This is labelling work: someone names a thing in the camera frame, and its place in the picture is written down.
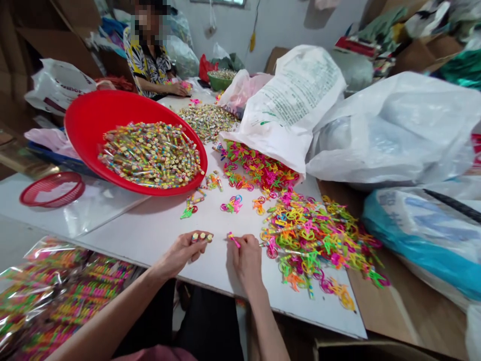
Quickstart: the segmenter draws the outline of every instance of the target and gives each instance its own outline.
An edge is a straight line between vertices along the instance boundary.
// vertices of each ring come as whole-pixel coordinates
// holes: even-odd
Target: dark pants
[[[155,295],[144,313],[124,337],[113,358],[157,344],[180,347],[198,361],[244,360],[231,297],[194,286],[190,307],[172,340],[172,312],[175,280],[169,280]]]

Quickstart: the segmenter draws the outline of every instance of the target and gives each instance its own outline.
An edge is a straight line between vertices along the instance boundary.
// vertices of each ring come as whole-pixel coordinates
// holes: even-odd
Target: window
[[[213,4],[230,5],[243,8],[247,0],[212,0]],[[191,3],[210,3],[210,0],[190,0]]]

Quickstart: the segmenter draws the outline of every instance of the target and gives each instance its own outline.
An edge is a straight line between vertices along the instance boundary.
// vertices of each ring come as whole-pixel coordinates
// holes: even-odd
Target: green bowl
[[[210,86],[213,89],[213,91],[225,90],[229,87],[230,84],[232,84],[232,79],[228,80],[228,79],[216,78],[211,76],[209,73],[207,73],[207,76],[209,77]]]

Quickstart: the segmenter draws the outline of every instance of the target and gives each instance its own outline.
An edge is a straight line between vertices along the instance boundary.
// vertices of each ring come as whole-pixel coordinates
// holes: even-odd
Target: wall
[[[330,14],[313,10],[313,0],[260,0],[256,30],[256,48],[249,53],[256,18],[258,0],[248,0],[246,9],[214,5],[217,31],[210,38],[209,5],[175,0],[174,6],[189,20],[194,51],[200,58],[212,57],[214,44],[218,42],[228,53],[237,53],[250,72],[264,71],[267,59],[275,46],[292,48],[296,45],[319,45],[327,49],[334,46],[353,22],[361,20],[367,0],[342,0]],[[313,19],[331,15],[322,29],[313,29]]]

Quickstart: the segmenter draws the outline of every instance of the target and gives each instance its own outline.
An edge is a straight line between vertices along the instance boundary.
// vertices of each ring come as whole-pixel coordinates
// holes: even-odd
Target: hand
[[[187,89],[185,89],[180,83],[175,83],[168,85],[169,93],[178,95],[178,96],[187,96]]]
[[[201,241],[199,238],[196,243],[192,243],[194,233],[205,233],[205,239]],[[206,231],[193,231],[178,236],[169,250],[151,267],[150,272],[163,281],[174,278],[189,260],[195,262],[205,252],[209,234],[211,233]]]
[[[262,249],[253,235],[235,237],[235,240],[240,244],[240,248],[237,248],[232,240],[228,241],[227,246],[232,254],[237,277],[250,298],[264,288],[261,272]]]

